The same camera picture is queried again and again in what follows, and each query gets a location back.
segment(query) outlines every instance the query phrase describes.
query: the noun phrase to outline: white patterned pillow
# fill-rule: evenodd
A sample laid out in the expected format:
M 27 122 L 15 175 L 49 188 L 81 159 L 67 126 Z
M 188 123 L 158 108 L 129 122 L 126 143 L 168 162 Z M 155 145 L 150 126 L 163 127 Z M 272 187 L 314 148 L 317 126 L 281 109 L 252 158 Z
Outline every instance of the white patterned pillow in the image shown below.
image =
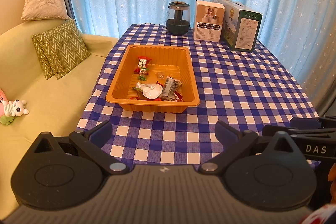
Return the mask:
M 22 20 L 69 19 L 64 0 L 25 0 Z

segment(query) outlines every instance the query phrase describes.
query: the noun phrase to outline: white stuffed bunny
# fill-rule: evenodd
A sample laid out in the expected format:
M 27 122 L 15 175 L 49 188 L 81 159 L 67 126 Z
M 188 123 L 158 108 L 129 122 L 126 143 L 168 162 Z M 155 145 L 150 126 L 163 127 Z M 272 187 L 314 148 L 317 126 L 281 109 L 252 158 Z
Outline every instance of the white stuffed bunny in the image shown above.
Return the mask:
M 4 111 L 5 111 L 5 116 L 10 117 L 10 116 L 21 116 L 22 114 L 28 114 L 29 110 L 24 107 L 26 104 L 26 101 L 22 100 L 15 100 L 15 101 L 4 101 L 3 106 L 4 106 Z

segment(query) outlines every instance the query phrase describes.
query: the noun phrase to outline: table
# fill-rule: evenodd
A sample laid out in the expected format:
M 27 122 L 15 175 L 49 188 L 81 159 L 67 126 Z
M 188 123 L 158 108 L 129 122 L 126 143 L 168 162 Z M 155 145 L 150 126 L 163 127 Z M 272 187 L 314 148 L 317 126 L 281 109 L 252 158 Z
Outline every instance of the table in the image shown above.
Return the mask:
M 190 50 L 201 103 L 181 114 L 132 112 L 105 100 L 127 45 L 165 45 Z M 223 150 L 214 134 L 223 120 L 238 130 L 261 132 L 265 124 L 289 126 L 292 117 L 318 117 L 292 75 L 259 41 L 254 52 L 167 33 L 163 25 L 132 25 L 107 56 L 78 123 L 91 129 L 109 120 L 113 135 L 102 148 L 133 164 L 195 164 Z

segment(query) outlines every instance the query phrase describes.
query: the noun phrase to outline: yellow-green sofa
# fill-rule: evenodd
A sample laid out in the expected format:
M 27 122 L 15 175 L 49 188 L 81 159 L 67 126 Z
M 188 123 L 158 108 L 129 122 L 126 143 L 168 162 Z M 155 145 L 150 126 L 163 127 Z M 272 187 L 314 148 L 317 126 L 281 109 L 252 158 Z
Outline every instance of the yellow-green sofa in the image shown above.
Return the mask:
M 9 126 L 0 124 L 0 219 L 18 206 L 10 181 L 26 150 L 42 131 L 67 136 L 76 128 L 105 58 L 118 40 L 83 34 L 91 55 L 61 79 L 46 80 L 31 37 L 64 22 L 28 21 L 0 35 L 0 88 L 8 100 L 26 100 L 29 110 Z

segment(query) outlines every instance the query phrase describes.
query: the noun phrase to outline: black humidifier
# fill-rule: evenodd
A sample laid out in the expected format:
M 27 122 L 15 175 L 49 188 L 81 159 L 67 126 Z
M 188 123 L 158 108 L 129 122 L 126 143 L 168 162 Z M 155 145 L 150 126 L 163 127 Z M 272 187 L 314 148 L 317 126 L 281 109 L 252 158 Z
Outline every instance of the black humidifier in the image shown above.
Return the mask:
M 166 28 L 174 35 L 184 35 L 190 27 L 190 5 L 182 1 L 170 2 L 167 12 Z

